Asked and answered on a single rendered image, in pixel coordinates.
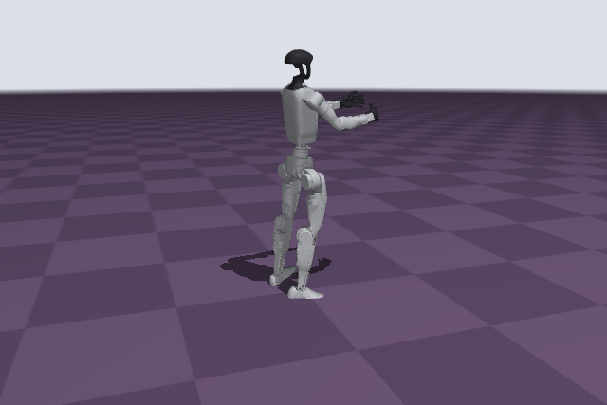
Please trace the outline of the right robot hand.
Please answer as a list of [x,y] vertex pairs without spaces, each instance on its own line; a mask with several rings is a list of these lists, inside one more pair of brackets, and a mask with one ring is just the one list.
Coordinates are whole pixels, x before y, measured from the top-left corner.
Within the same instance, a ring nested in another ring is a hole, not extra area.
[[[371,106],[370,111],[368,111],[368,112],[366,112],[366,113],[364,113],[364,114],[369,114],[369,113],[371,113],[371,112],[372,112],[372,113],[374,114],[374,118],[375,118],[375,120],[373,120],[373,121],[378,121],[378,120],[379,120],[379,118],[378,118],[378,117],[379,117],[379,114],[378,114],[377,108],[376,108],[376,107],[374,107],[372,103],[369,103],[369,105]],[[368,123],[371,123],[371,122],[373,122],[373,121],[370,121],[370,122],[368,122]]]

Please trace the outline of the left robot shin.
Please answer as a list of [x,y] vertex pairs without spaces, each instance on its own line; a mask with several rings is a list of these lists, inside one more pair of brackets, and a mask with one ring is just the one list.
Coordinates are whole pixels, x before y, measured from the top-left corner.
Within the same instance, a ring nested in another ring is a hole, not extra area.
[[277,275],[283,273],[284,264],[285,264],[285,255],[288,252],[291,232],[292,229],[288,232],[281,232],[276,229],[276,220],[280,215],[278,215],[274,220],[274,232],[273,232],[273,251],[274,251],[274,274],[277,270]]

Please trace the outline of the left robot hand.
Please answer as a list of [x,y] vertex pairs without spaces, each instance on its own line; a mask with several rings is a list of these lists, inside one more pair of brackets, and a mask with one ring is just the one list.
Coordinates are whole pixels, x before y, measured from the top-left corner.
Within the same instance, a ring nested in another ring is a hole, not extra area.
[[357,95],[351,96],[352,94],[355,94],[357,92],[358,91],[352,91],[352,92],[348,93],[346,96],[344,96],[342,99],[339,98],[339,99],[334,99],[332,101],[339,101],[340,102],[340,108],[339,109],[341,109],[342,107],[346,107],[346,108],[361,107],[361,108],[363,108],[363,106],[361,106],[361,105],[354,105],[355,103],[362,103],[362,104],[364,104],[364,102],[362,102],[362,101],[365,101],[364,98],[356,98],[356,97],[364,97],[364,95],[362,95],[362,94],[357,94]]

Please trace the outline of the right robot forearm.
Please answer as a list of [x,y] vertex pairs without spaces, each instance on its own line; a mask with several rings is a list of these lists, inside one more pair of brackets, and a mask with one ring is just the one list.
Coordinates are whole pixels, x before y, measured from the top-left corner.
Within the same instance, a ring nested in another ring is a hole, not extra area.
[[375,120],[375,118],[374,114],[371,112],[369,114],[361,114],[353,117],[341,117],[339,120],[339,125],[341,128],[352,130],[373,120]]

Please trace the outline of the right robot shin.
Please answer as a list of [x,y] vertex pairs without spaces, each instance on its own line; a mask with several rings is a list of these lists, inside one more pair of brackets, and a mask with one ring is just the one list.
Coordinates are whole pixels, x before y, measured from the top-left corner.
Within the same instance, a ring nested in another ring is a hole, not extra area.
[[[296,255],[296,267],[298,268],[298,291],[305,291],[305,284],[308,279],[309,271],[312,266],[317,236],[313,241],[312,233],[309,230],[302,230],[298,234],[298,245]],[[303,287],[302,287],[303,286]],[[299,290],[299,288],[301,290]]]

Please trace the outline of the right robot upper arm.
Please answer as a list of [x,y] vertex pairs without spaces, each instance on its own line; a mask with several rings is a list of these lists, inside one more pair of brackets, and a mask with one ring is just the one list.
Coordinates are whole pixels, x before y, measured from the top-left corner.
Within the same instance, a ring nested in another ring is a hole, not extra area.
[[337,117],[335,111],[326,102],[324,96],[317,91],[307,91],[304,93],[302,100],[306,106],[316,111],[322,118],[327,121],[335,130],[342,131],[345,128],[341,128],[339,120],[341,117]]

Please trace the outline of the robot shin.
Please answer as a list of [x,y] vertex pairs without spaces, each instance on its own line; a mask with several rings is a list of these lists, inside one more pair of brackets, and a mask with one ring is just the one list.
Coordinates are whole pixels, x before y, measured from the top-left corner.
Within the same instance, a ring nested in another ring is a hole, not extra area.
[[[313,241],[312,233],[309,230],[302,230],[298,234],[298,245],[296,255],[296,267],[298,268],[298,291],[305,291],[305,284],[308,279],[309,271],[312,266],[317,236]],[[302,287],[303,286],[303,287]],[[299,290],[299,288],[301,290]]]
[[273,232],[273,251],[274,251],[274,274],[277,270],[277,275],[283,273],[284,264],[285,264],[285,255],[288,252],[291,232],[292,229],[288,232],[281,232],[276,229],[276,220],[280,215],[278,215],[274,220],[274,232]]

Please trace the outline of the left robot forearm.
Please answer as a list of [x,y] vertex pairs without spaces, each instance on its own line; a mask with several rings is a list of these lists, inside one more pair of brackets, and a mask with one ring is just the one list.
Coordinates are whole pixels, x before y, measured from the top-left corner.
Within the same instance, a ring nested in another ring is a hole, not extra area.
[[329,106],[331,106],[331,108],[333,110],[340,108],[340,102],[339,101],[326,101],[326,102],[329,104]]

